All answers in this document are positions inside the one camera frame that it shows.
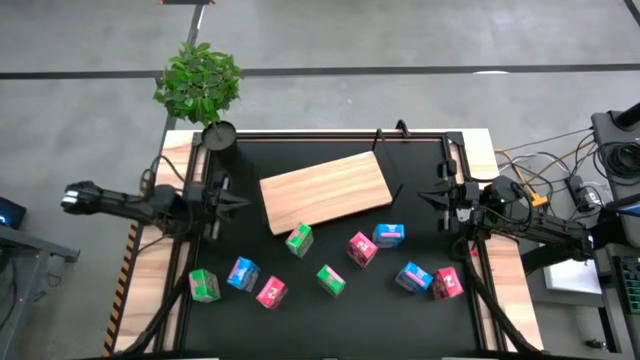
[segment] green cube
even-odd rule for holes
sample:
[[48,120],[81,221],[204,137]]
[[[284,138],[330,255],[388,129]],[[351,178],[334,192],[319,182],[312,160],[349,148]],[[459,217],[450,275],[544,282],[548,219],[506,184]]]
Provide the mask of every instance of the green cube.
[[287,246],[293,255],[302,259],[309,247],[313,244],[311,226],[299,223],[287,238]]
[[212,302],[220,299],[218,278],[205,269],[193,270],[189,273],[191,296],[200,302]]
[[322,285],[322,287],[334,297],[340,295],[344,286],[347,284],[340,275],[336,274],[336,272],[329,267],[329,265],[323,266],[316,274],[316,277],[318,278],[320,285]]

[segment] black table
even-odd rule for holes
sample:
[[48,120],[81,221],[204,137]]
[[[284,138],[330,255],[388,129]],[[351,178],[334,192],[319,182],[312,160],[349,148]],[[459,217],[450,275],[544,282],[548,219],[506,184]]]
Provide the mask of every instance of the black table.
[[[232,175],[231,192],[258,206],[238,211],[232,223],[223,225],[224,245],[200,242],[193,247],[196,268],[218,276],[222,299],[213,304],[190,302],[183,312],[184,326],[178,329],[185,332],[184,349],[220,357],[289,358],[441,357],[478,349],[477,304],[470,291],[436,301],[431,293],[412,295],[393,281],[408,261],[414,261],[428,272],[453,266],[465,284],[461,264],[448,257],[452,234],[438,230],[441,212],[415,195],[442,181],[438,164],[450,156],[443,134],[411,141],[393,135],[384,146],[378,145],[376,157],[392,194],[401,182],[404,185],[393,206],[314,226],[315,242],[300,260],[286,248],[286,235],[269,232],[258,179],[361,153],[372,145],[370,134],[310,136],[296,140],[282,134],[265,141],[264,135],[242,135],[241,157],[225,169]],[[212,167],[219,166],[210,161]],[[378,223],[404,223],[407,240],[400,249],[379,250],[369,266],[360,269],[346,255],[347,242],[358,231],[370,236]],[[237,256],[262,268],[253,294],[224,282]],[[347,282],[336,299],[316,282],[315,274],[324,264]],[[255,300],[270,275],[289,287],[276,311]]]

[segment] printed cube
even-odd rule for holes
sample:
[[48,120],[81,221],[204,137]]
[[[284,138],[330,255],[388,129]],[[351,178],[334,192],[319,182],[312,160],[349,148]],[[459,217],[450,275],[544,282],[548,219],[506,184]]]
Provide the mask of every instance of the printed cube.
[[275,309],[282,298],[287,294],[287,286],[275,276],[267,281],[256,299],[267,309]]
[[239,256],[227,278],[227,284],[240,290],[251,292],[259,275],[260,268],[253,261]]
[[378,224],[373,231],[373,243],[379,248],[392,248],[404,240],[404,225]]
[[316,274],[316,277],[320,285],[334,297],[340,295],[342,290],[344,290],[344,286],[347,284],[329,265],[323,266]]
[[218,278],[205,269],[193,270],[189,273],[191,297],[195,301],[212,302],[220,299]]
[[435,273],[436,279],[433,286],[436,299],[446,299],[460,295],[464,292],[458,280],[456,269],[448,267]]
[[400,284],[400,286],[415,293],[427,291],[432,280],[433,276],[420,269],[418,265],[413,262],[409,262],[400,270],[398,276],[396,276],[396,282]]
[[349,240],[347,246],[347,254],[362,268],[369,264],[376,251],[378,251],[378,247],[360,232]]
[[311,234],[311,226],[303,223],[293,229],[291,235],[287,238],[287,246],[293,255],[302,259],[307,253],[309,247],[313,244],[313,235]]

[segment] concrete floor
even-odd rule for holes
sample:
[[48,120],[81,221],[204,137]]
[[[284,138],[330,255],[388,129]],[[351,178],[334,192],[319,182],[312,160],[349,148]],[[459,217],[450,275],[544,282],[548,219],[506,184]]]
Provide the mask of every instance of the concrete floor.
[[[0,72],[153,70],[185,41],[193,6],[153,0],[0,3]],[[246,68],[640,63],[640,27],[622,0],[220,1],[198,42]],[[70,216],[70,182],[136,191],[165,112],[152,80],[0,81],[0,196],[29,209],[24,230],[82,249],[35,305],[21,358],[101,351],[129,221]],[[640,72],[247,78],[226,114],[240,129],[486,127],[495,147],[589,126],[638,101]],[[178,129],[193,128],[178,122]],[[562,154],[580,135],[522,149]],[[543,163],[531,163],[540,168]],[[589,166],[583,176],[598,179]],[[561,173],[550,173],[558,178]],[[573,208],[565,195],[559,215]],[[597,314],[536,304],[545,346],[593,356],[576,329]]]

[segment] black stripe on floor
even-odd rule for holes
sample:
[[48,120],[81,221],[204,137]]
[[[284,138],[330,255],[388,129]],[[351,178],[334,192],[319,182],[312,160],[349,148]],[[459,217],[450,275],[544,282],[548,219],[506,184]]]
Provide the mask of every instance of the black stripe on floor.
[[[378,66],[244,69],[245,78],[288,76],[444,75],[501,71],[513,74],[640,71],[640,63],[569,65]],[[152,79],[162,70],[0,73],[0,80]]]

